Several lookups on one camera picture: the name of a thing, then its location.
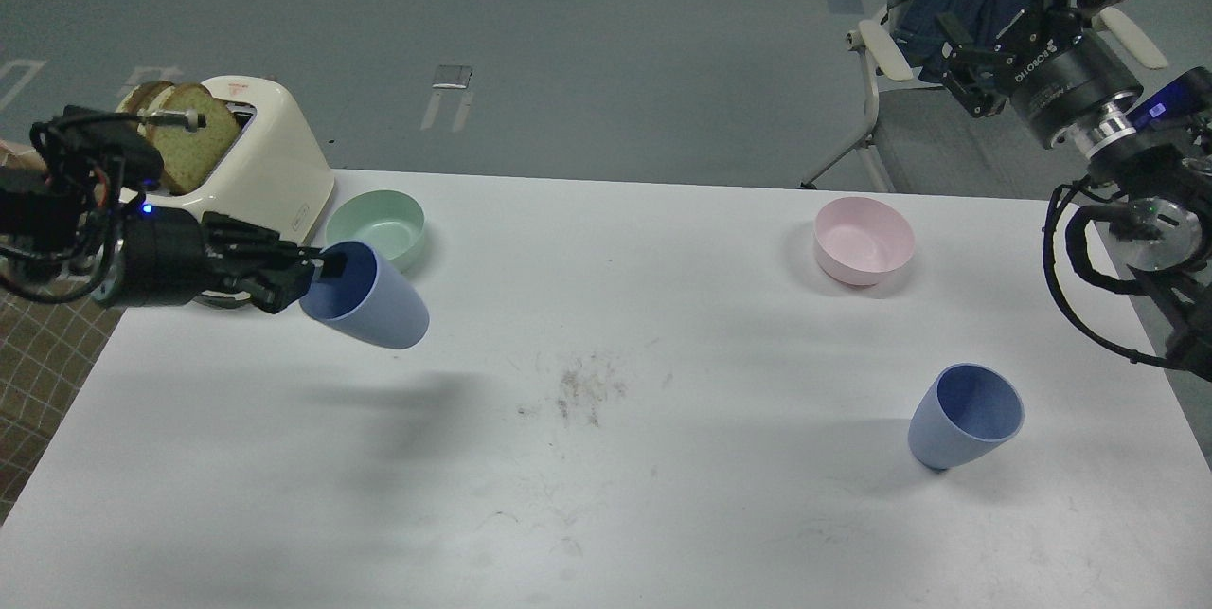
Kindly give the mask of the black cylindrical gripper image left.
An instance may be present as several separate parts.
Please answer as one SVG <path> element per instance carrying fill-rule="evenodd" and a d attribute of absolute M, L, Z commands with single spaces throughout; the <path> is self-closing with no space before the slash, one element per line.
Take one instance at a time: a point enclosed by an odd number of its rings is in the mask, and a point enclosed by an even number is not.
<path fill-rule="evenodd" d="M 118 252 L 102 281 L 102 304 L 187 304 L 204 295 L 278 313 L 302 298 L 311 281 L 345 275 L 347 254 L 321 254 L 285 241 L 276 230 L 207 211 L 147 207 L 124 224 Z"/>

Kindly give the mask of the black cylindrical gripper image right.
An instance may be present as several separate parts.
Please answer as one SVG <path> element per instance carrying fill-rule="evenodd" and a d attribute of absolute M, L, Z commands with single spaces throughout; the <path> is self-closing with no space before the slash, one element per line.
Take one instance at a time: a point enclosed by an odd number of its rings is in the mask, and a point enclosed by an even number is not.
<path fill-rule="evenodd" d="M 1124 0 L 1027 0 L 994 44 L 981 46 L 951 12 L 936 17 L 948 55 L 943 86 L 970 116 L 1012 107 L 1044 148 L 1103 129 L 1130 130 L 1140 82 L 1096 36 L 1094 19 Z"/>

